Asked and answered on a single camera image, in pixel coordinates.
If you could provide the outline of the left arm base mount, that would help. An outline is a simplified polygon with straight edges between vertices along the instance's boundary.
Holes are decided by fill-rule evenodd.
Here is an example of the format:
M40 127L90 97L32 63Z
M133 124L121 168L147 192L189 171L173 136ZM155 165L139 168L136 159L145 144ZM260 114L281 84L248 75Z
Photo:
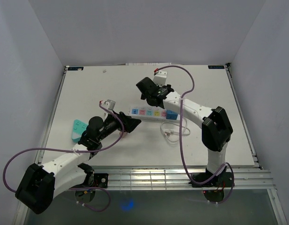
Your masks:
M89 189L90 187L107 188L108 186L108 173L95 173L86 176L82 184L73 186L73 188L84 188L84 190L76 190L75 198L78 202L90 203L96 194L96 190Z

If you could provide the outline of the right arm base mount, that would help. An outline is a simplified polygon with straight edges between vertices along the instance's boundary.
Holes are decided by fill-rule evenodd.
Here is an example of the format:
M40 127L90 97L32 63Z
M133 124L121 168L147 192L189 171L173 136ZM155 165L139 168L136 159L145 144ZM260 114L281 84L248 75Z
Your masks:
M191 177L195 182L190 181L189 184L193 188L203 188L204 197L209 203L224 203L231 196L235 186L234 173L223 171L220 175L206 182L211 176L212 174L207 170L191 173Z

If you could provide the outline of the blue cube socket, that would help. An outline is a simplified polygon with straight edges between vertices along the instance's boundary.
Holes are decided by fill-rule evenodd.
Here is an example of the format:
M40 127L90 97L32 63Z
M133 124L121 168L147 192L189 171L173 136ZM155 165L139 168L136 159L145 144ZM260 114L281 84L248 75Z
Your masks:
M167 120L177 120L178 113L171 111L171 110L166 110L166 119Z

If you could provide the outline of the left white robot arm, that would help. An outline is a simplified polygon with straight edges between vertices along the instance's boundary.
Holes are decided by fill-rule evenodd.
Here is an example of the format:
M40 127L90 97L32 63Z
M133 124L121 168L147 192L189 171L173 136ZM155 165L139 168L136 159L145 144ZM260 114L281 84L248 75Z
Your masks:
M86 162L102 149L102 140L115 131L131 133L141 123L123 112L106 119L92 117L70 153L42 165L30 165L15 192L15 197L34 213L43 213L53 199L70 188L90 191L99 187L94 170Z

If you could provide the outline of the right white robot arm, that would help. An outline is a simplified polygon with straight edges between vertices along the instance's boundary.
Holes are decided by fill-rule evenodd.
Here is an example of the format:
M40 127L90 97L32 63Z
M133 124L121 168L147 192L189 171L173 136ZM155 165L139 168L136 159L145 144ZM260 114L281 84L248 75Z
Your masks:
M171 85L158 86L148 77L136 86L141 92L141 99L146 100L148 105L178 113L201 129L202 143L208 149L206 180L211 186L219 185L223 181L222 172L226 167L226 148L233 133L225 109L220 106L212 109L199 105L183 98Z

